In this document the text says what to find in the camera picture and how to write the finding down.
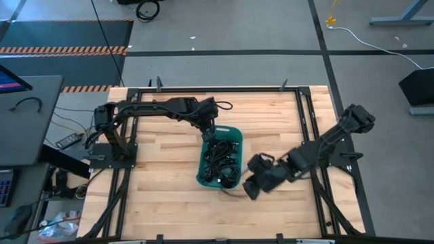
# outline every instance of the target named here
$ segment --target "black desk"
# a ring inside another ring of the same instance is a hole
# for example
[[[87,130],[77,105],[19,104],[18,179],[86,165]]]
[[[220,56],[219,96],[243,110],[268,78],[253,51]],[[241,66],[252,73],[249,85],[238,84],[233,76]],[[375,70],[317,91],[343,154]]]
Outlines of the black desk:
[[[0,162],[1,168],[18,170],[16,187],[9,207],[0,208],[0,236],[15,209],[41,199],[50,165],[67,170],[78,176],[89,178],[89,166],[60,151],[46,146],[43,141],[62,88],[61,76],[21,77],[33,86],[32,91],[0,94]],[[9,109],[23,98],[38,97],[43,106],[37,113],[38,103],[24,101],[15,112]],[[38,204],[33,205],[33,214],[26,230],[35,228],[39,218]],[[9,241],[27,243],[29,234]]]

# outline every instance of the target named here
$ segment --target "wooden table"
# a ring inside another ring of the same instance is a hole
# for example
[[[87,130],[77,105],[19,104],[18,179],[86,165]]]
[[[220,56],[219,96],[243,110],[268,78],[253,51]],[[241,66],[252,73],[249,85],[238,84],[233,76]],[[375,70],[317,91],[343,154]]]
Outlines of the wooden table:
[[[327,86],[310,89],[322,134],[336,124],[332,101]],[[127,88],[112,88],[108,100],[124,100],[126,93]],[[244,164],[260,152],[280,157],[303,141],[295,93],[160,93],[145,94],[142,99],[180,96],[194,96],[198,100],[213,96],[216,101],[233,103],[233,110],[219,111],[216,124],[235,126],[242,131]],[[307,103],[305,100],[303,103],[308,115]],[[164,239],[274,239],[277,233],[283,233],[285,238],[321,236],[310,180],[285,182],[270,194],[262,192],[257,201],[229,197],[196,182],[202,142],[198,129],[184,121],[142,117],[137,136],[137,165],[128,189],[123,240],[155,239],[157,234],[163,234]],[[328,171],[337,206],[363,232],[351,177],[333,167]],[[112,170],[106,169],[89,186],[78,237],[92,227],[106,207],[111,177]],[[241,184],[233,193],[245,194]],[[329,220],[325,203],[323,206]],[[111,234],[117,210],[114,213]]]

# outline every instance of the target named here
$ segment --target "gray floor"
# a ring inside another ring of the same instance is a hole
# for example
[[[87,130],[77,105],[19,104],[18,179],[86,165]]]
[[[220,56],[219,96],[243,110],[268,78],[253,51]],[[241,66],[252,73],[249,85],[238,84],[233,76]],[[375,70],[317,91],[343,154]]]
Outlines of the gray floor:
[[[135,18],[134,5],[128,8],[109,0],[95,3],[101,18]],[[331,3],[332,0],[315,0],[322,25]],[[370,17],[398,16],[409,3],[411,0],[345,0],[336,6],[334,17],[338,26],[350,28],[364,41],[387,49],[433,49],[434,26],[369,26]],[[7,18],[8,11],[0,14],[0,18]],[[434,1],[420,14],[434,15]],[[27,0],[18,17],[94,18],[90,2],[84,0]],[[327,30],[324,25],[322,28],[328,49],[368,49],[346,32]],[[319,49],[305,0],[165,0],[154,22],[135,21],[130,45],[133,52]],[[411,58],[421,66],[434,66],[434,56]],[[434,117],[409,116],[409,104],[397,85],[415,67],[397,56],[332,56],[331,60],[344,106],[362,104],[378,119],[372,132],[353,137],[356,150],[365,155],[359,164],[376,234],[434,239]],[[157,75],[165,86],[278,85],[287,78],[288,85],[328,85],[321,56],[126,58],[123,79],[127,86],[147,85]],[[61,94],[58,105],[93,109],[106,97],[104,92]],[[92,114],[60,115],[88,125]],[[79,129],[74,124],[67,125]],[[53,125],[47,138],[55,142],[68,134],[69,131]]]

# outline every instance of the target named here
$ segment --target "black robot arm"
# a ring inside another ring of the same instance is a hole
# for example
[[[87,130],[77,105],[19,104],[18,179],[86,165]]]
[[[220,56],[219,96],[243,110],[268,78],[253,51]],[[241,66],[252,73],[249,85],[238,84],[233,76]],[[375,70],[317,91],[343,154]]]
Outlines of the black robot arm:
[[[352,133],[370,131],[374,122],[375,117],[362,106],[351,105],[343,112],[339,122],[317,140],[304,142],[302,146],[293,148],[277,160],[263,153],[253,156],[248,163],[248,169],[254,174],[243,183],[244,190],[251,200],[256,200],[261,190],[271,192],[286,180],[294,182],[310,172],[314,190],[321,195],[348,235],[360,234],[328,196],[319,181],[316,168],[329,165],[328,159],[342,139]]]
[[[164,102],[109,102],[94,111],[95,130],[86,140],[89,147],[92,140],[104,134],[112,147],[116,160],[127,160],[130,156],[127,142],[117,128],[130,117],[166,116],[177,121],[187,121],[199,129],[205,141],[214,137],[214,119],[218,116],[218,105],[214,98],[197,101],[196,98],[170,98]]]

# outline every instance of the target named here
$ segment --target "plastic bag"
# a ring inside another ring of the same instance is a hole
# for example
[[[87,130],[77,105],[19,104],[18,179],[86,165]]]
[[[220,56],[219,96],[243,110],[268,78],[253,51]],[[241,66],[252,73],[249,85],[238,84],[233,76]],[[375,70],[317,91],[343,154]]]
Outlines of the plastic bag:
[[[77,220],[77,218],[79,217],[81,217],[81,211],[60,212],[53,220],[47,220],[44,224],[48,225],[64,220],[68,221],[45,227],[39,233],[37,239],[46,243],[55,243],[65,240],[65,237],[69,237],[77,232],[80,222],[80,219]]]

